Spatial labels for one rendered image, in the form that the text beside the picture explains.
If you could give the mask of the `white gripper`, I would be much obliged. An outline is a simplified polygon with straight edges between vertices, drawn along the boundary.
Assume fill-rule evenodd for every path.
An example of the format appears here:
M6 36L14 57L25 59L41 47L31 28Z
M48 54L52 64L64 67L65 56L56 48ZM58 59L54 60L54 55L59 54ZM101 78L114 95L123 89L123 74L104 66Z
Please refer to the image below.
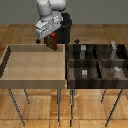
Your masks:
M61 27L62 18L53 17L48 21L43 21L39 19L35 25L36 28L36 43L39 44L41 39L47 37L52 32L56 31Z

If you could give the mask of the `red cereal box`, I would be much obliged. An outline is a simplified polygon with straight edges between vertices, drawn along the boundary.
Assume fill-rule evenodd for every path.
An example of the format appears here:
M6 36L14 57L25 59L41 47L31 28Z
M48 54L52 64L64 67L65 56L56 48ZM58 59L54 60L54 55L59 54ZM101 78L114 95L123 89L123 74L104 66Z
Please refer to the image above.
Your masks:
M46 44L47 47L57 50L57 34L55 32L52 32L48 36L44 38L44 43Z

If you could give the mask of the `dark wooden compartment bin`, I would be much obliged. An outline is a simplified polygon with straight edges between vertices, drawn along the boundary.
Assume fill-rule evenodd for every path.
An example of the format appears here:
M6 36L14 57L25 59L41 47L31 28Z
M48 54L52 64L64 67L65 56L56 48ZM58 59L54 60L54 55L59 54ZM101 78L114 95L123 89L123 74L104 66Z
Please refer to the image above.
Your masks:
M86 45L85 59L80 59L81 45ZM68 89L128 89L128 50L124 44L116 45L111 59L111 44L68 44L66 46L66 79ZM121 68L113 76L113 68ZM82 78L87 70L87 78Z

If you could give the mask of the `light wooden bin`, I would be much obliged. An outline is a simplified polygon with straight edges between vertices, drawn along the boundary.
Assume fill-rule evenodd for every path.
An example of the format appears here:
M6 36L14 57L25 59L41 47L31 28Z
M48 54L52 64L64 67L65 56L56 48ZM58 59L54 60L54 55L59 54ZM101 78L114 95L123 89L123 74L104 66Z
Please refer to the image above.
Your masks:
M64 89L65 46L10 44L0 58L0 89Z

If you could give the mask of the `grey milk carton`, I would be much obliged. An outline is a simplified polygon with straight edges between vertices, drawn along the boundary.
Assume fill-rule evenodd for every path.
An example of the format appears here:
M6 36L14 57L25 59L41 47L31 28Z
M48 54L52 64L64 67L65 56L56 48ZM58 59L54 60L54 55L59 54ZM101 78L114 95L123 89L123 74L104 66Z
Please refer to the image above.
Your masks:
M85 59L86 45L81 45L80 59Z

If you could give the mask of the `thin metal table leg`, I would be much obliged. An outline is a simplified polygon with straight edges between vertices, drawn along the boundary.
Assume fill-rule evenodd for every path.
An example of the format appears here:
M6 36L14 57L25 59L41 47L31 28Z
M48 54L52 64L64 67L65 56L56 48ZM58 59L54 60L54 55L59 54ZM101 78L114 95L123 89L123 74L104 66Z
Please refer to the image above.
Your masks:
M29 100L29 98L28 98L27 89L24 89L24 94L25 94L25 97L26 97L27 103L28 103L28 104L30 104L30 100Z
M117 104L118 104L118 102L119 102L119 100L121 98L122 93L123 93L123 89L120 89L119 94L117 96L117 99L116 99L115 103L113 104L113 107L112 107L112 109L111 109L111 111L109 113L109 116L108 116L107 120L106 120L105 127L108 126L108 124L109 124L109 122L111 120L112 114L114 113L114 111L115 111L115 109L117 107Z
M19 116L19 119L20 119L20 121L22 122L22 125L25 127L24 119L23 119L23 117L22 117L22 115L21 115L21 112L20 112L20 110L19 110L19 107L18 107L18 105L17 105L17 102L16 102L16 100L15 100L15 97L14 97L14 95L13 95L12 90L11 90L11 89L8 89L8 93L9 93L11 99L12 99L13 105L15 106L15 109L16 109L16 112L17 112L17 114L18 114L18 116Z
M70 119L70 127L72 127L72 119L73 119L73 107L74 107L74 89L70 89L70 105L71 105L71 119Z
M103 101L104 101L104 97L105 97L106 92L107 92L107 89L104 89L104 92L103 92L102 98L101 98L101 104L102 104Z
M57 89L58 122L60 123L61 89Z

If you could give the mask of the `grey bottle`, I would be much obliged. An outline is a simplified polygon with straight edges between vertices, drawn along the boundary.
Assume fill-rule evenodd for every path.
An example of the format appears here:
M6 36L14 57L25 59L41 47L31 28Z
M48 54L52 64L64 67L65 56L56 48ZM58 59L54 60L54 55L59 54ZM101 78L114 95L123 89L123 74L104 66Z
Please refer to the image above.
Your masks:
M112 46L111 59L114 59L117 50L116 43L114 41L111 41L111 46Z

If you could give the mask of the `small grey can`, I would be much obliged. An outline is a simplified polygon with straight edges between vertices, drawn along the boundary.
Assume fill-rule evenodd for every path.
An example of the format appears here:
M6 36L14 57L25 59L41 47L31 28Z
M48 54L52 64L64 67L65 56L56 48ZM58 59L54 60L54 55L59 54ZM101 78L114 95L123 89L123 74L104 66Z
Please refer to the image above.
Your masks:
M120 74L121 68L115 66L113 68L113 76L118 76Z

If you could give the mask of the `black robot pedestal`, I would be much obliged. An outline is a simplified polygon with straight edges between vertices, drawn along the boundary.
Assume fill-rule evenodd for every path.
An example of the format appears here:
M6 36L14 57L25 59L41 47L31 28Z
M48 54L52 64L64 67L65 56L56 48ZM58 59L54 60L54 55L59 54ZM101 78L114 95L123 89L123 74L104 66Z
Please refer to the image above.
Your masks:
M62 13L63 21L61 27L56 30L57 41L59 44L68 44L70 42L70 29L72 20L68 13Z

